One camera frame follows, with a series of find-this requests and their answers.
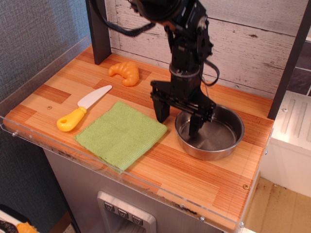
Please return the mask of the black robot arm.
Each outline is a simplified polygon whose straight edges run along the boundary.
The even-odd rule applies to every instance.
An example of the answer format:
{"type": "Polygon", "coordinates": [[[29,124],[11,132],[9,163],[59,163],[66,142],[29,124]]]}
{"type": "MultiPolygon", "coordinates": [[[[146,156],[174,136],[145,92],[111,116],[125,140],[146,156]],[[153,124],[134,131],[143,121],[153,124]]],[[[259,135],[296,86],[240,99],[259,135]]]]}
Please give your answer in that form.
{"type": "Polygon", "coordinates": [[[201,90],[204,65],[220,73],[207,60],[213,44],[206,9],[198,0],[132,0],[130,4],[151,23],[163,25],[168,36],[171,79],[151,82],[156,118],[163,122],[171,106],[186,111],[191,114],[189,136],[195,137],[205,122],[213,120],[216,108],[201,90]]]}

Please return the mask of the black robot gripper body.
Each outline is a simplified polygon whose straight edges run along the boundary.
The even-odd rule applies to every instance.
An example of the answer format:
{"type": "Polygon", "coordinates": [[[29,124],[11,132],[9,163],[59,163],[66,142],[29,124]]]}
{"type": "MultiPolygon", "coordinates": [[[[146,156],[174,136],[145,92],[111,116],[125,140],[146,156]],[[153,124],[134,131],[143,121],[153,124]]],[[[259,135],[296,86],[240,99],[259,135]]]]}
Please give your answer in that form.
{"type": "Polygon", "coordinates": [[[216,103],[201,90],[203,80],[203,64],[193,71],[180,70],[170,65],[170,81],[151,81],[152,94],[167,99],[167,103],[190,114],[198,114],[214,118],[216,103]]]}

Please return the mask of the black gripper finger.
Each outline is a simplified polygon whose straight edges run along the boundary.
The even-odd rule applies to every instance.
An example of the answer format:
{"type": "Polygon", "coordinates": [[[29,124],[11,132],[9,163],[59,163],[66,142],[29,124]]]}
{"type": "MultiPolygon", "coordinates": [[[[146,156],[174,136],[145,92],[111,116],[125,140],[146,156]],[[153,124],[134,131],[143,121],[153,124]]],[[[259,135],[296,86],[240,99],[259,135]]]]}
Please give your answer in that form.
{"type": "Polygon", "coordinates": [[[195,138],[198,135],[198,131],[207,121],[209,121],[208,116],[192,114],[190,117],[189,137],[191,139],[195,138]]]}
{"type": "Polygon", "coordinates": [[[156,118],[158,122],[163,123],[170,115],[170,105],[166,98],[158,94],[152,94],[152,99],[156,118]]]}

